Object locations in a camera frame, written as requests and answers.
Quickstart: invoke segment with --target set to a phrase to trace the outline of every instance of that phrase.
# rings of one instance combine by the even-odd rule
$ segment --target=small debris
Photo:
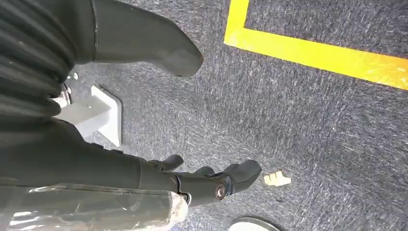
[[[292,179],[290,177],[284,177],[282,171],[277,171],[270,175],[264,176],[264,181],[266,185],[278,187],[285,184],[290,184]]]

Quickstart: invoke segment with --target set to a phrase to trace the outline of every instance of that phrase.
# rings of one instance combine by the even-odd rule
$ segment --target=yellow floor marking
[[[408,90],[408,59],[246,29],[248,4],[249,0],[231,0],[225,44]]]

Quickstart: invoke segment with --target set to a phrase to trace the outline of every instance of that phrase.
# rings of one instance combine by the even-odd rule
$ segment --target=metal bolt
[[[216,198],[222,200],[225,197],[226,189],[223,184],[220,184],[216,188]]]

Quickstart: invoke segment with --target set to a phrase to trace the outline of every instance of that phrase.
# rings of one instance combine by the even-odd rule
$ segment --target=white metal plate
[[[116,147],[119,147],[122,144],[122,102],[105,89],[96,86],[92,86],[91,94],[98,97],[111,108],[109,111],[109,122],[99,128],[98,131]]]

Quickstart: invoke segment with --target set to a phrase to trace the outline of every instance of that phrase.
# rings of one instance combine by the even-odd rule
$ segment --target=gray carpet
[[[77,66],[74,100],[93,84],[121,99],[129,154],[179,154],[185,171],[251,158],[292,178],[191,208],[180,230],[225,231],[242,216],[283,231],[408,230],[408,91],[224,45],[229,0],[127,2],[174,20],[203,67],[183,79],[144,63]],[[408,58],[403,0],[252,0],[246,27]]]

